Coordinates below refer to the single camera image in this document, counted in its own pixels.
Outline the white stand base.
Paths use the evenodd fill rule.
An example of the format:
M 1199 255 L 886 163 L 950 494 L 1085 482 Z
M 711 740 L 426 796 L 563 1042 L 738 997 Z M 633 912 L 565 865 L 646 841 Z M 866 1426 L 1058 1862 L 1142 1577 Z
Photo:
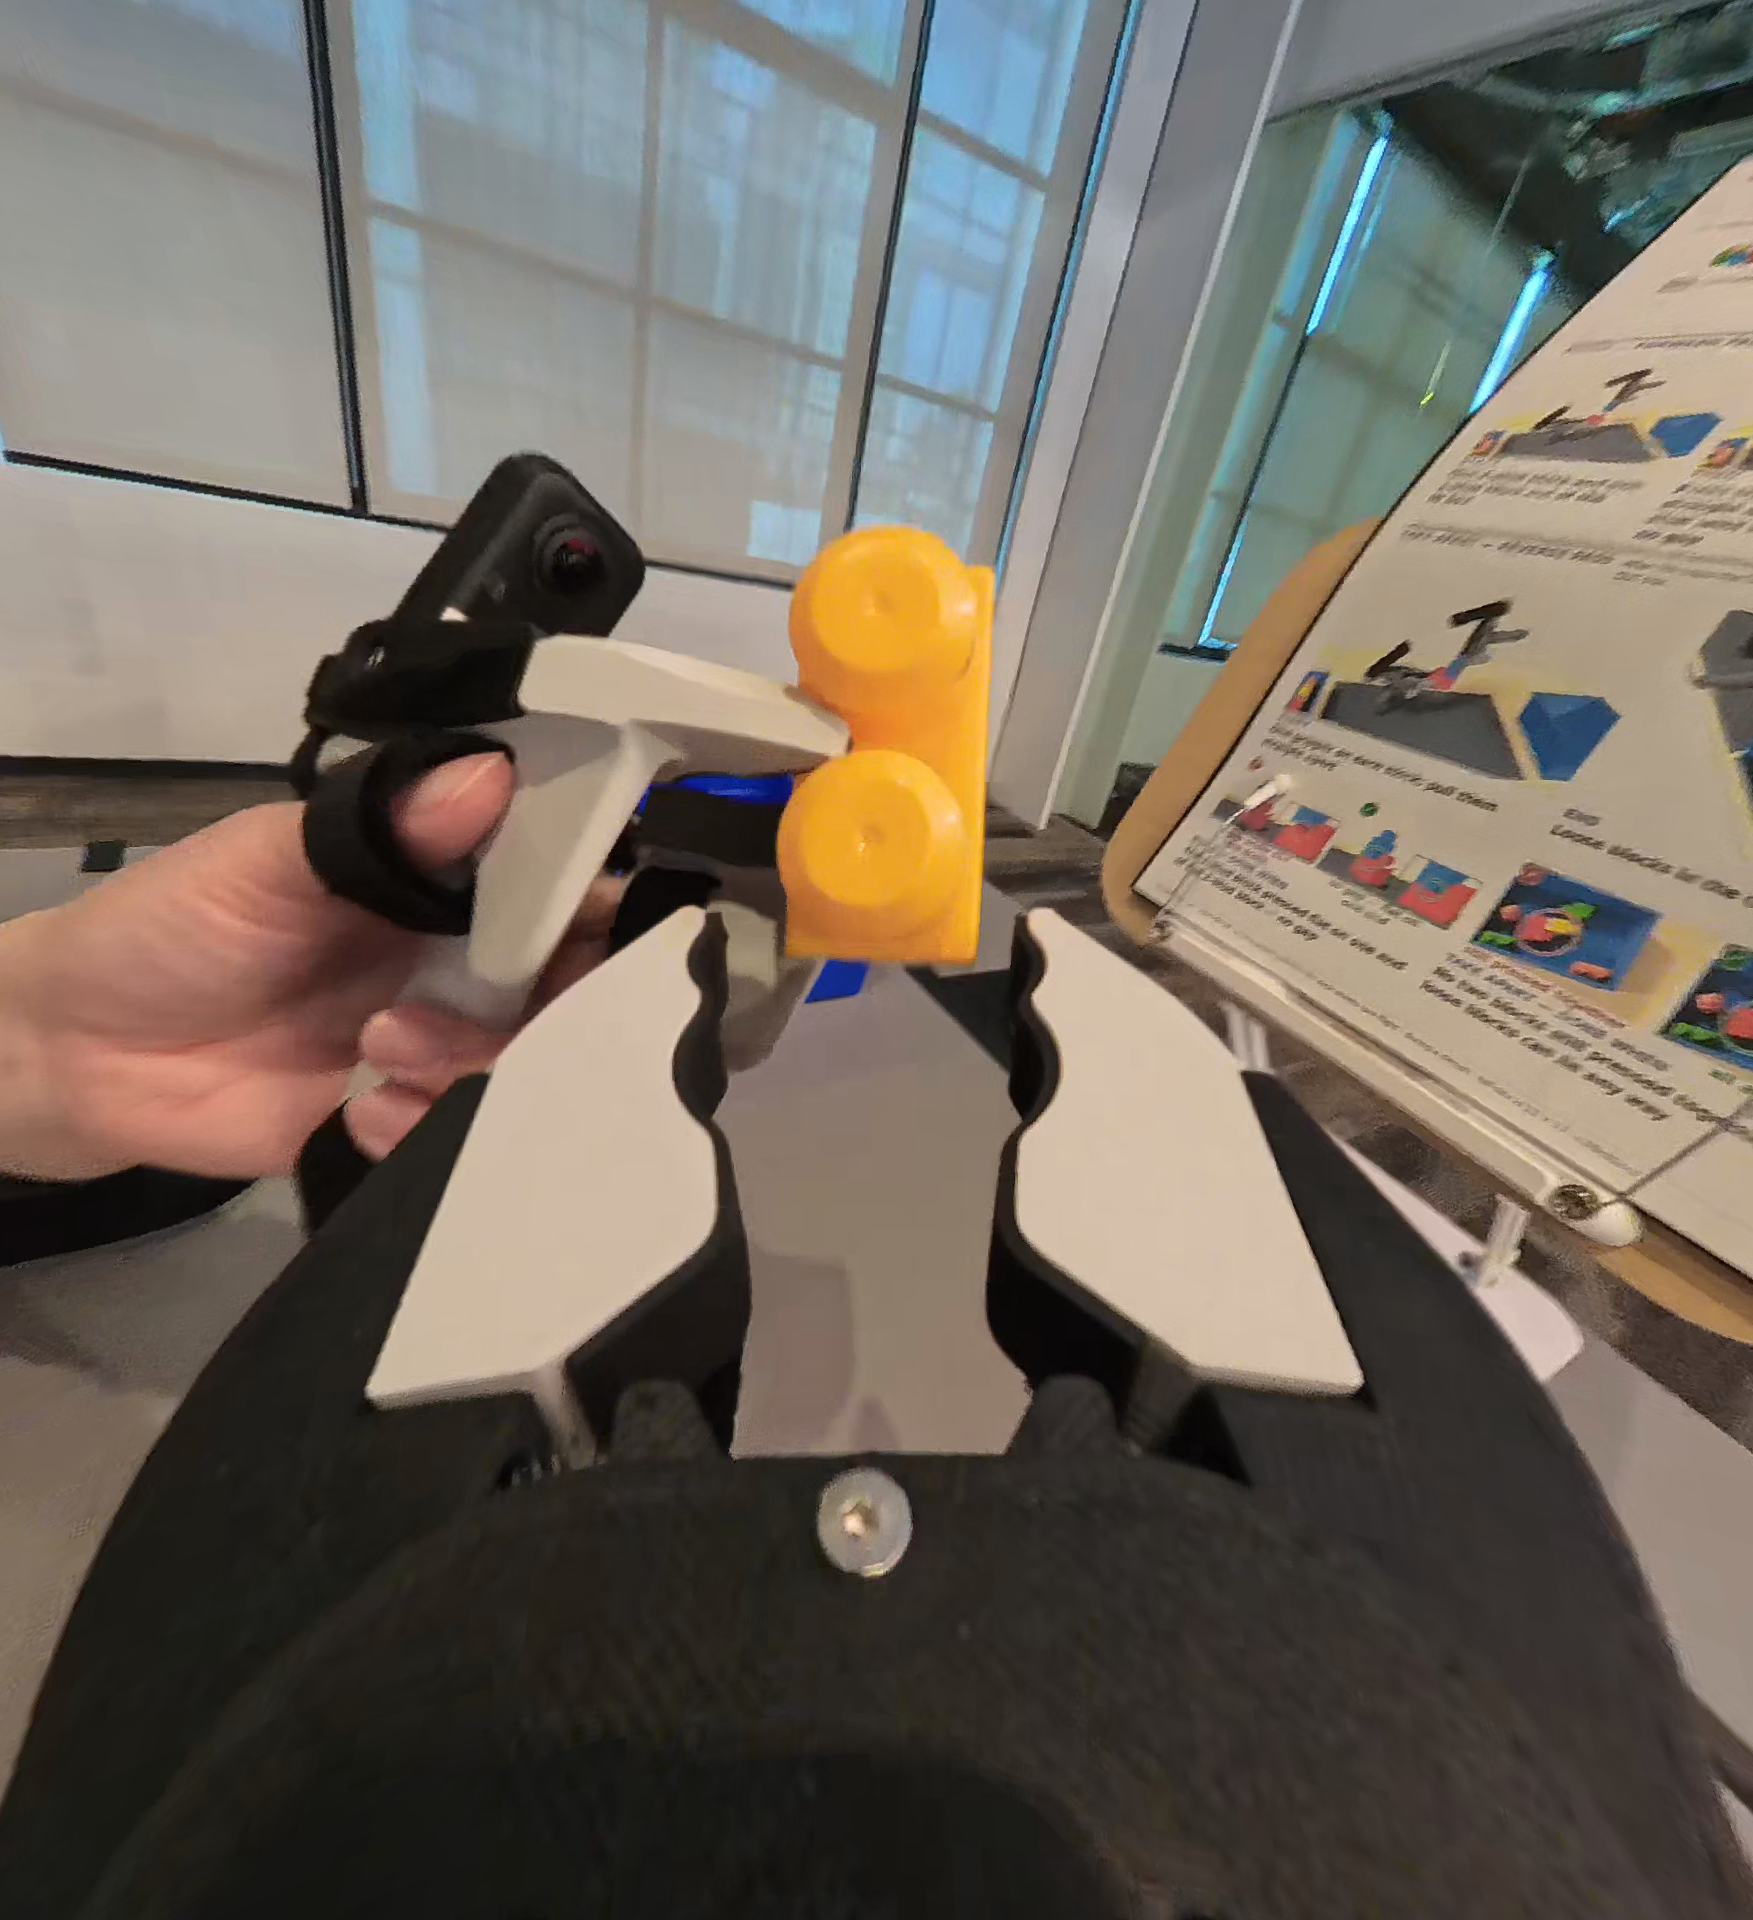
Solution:
M 1412 1187 L 1395 1179 L 1354 1146 L 1343 1143 L 1343 1156 L 1368 1178 L 1372 1187 L 1392 1204 L 1467 1286 L 1474 1300 L 1504 1331 L 1510 1344 L 1524 1358 L 1535 1381 L 1549 1385 L 1584 1350 L 1584 1331 L 1562 1304 L 1529 1279 L 1520 1263 L 1494 1286 L 1477 1290 L 1471 1285 L 1471 1266 L 1483 1236 L 1465 1231 L 1456 1221 L 1437 1212 Z

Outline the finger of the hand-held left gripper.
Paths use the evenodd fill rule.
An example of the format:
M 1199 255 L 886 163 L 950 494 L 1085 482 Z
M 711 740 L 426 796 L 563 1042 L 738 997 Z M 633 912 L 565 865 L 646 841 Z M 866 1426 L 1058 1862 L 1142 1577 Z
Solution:
M 518 699 L 527 711 L 633 724 L 680 761 L 825 761 L 851 744 L 846 720 L 790 685 L 610 637 L 545 638 Z
M 787 946 L 780 820 L 783 803 L 646 803 L 620 843 L 628 852 L 620 948 L 690 906 L 724 925 L 723 1052 L 731 1071 L 768 1056 L 818 973 L 818 960 Z

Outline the wooden display board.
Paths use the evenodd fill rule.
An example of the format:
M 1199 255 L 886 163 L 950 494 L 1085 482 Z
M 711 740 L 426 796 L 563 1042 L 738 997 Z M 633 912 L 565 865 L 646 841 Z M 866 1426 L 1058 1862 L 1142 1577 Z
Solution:
M 1502 1130 L 1480 1112 L 1443 1102 L 1432 1083 L 1395 1062 L 1356 1026 L 1312 1008 L 1268 969 L 1200 935 L 1184 920 L 1173 917 L 1166 931 L 1156 931 L 1156 909 L 1140 891 L 1145 867 L 1222 770 L 1379 526 L 1381 520 L 1370 518 L 1324 540 L 1258 611 L 1212 692 L 1186 720 L 1105 844 L 1102 891 L 1108 915 L 1132 948 L 1164 958 L 1170 983 L 1200 979 L 1231 1016 L 1258 1022 L 1280 1046 L 1291 1046 L 1322 1068 L 1338 1068 L 1382 1123 L 1467 1169 L 1499 1201 L 1529 1212 L 1527 1234 L 1552 1251 L 1584 1261 L 1690 1326 L 1753 1346 L 1753 1283 L 1738 1269 L 1655 1221 L 1625 1246 L 1590 1240 L 1582 1224 L 1557 1207 L 1555 1187 L 1568 1175 L 1552 1172 L 1535 1146 Z

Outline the person's left hand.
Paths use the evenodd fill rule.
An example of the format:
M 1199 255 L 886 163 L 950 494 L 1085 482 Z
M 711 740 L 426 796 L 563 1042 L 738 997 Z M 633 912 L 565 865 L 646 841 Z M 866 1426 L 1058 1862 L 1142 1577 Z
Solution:
M 296 803 L 0 924 L 0 1175 L 284 1178 L 342 1104 L 381 1157 L 506 1046 L 402 1003 L 419 954 L 322 887 Z

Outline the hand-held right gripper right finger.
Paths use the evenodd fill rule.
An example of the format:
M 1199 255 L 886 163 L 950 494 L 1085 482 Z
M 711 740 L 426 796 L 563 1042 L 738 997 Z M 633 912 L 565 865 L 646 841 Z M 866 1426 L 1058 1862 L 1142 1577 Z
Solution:
M 986 1326 L 1036 1394 L 1088 1380 L 1170 1436 L 1208 1388 L 1366 1380 L 1235 1052 L 1056 909 L 1020 915 Z

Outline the narrow side window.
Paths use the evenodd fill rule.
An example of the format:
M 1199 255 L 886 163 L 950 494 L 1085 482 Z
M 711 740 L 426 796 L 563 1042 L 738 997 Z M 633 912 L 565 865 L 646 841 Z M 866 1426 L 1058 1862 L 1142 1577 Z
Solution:
M 1322 540 L 1381 515 L 1573 308 L 1387 109 L 1341 109 L 1283 258 L 1156 648 L 1225 660 Z

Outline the instruction poster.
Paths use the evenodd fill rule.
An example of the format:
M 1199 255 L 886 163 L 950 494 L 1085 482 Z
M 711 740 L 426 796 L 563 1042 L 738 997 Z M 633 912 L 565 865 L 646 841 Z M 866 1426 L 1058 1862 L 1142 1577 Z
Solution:
M 1269 1022 L 1753 1285 L 1753 156 L 1430 457 L 1146 848 Z

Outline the yellow two-stud block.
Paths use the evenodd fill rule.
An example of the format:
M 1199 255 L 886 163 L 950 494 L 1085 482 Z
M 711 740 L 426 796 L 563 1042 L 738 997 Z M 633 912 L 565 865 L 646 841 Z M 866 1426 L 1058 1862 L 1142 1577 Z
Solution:
M 980 939 L 994 579 L 876 523 L 793 589 L 795 689 L 847 748 L 801 776 L 776 841 L 793 958 L 966 965 Z

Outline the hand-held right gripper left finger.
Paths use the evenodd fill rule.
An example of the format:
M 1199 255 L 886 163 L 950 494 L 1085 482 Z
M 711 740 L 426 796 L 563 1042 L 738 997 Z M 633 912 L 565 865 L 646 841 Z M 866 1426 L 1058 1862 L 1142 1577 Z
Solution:
M 687 906 L 515 1034 L 365 1381 L 376 1409 L 515 1394 L 558 1448 L 607 1448 L 623 1394 L 666 1384 L 735 1443 L 751 1275 L 717 1119 L 727 997 L 727 929 Z

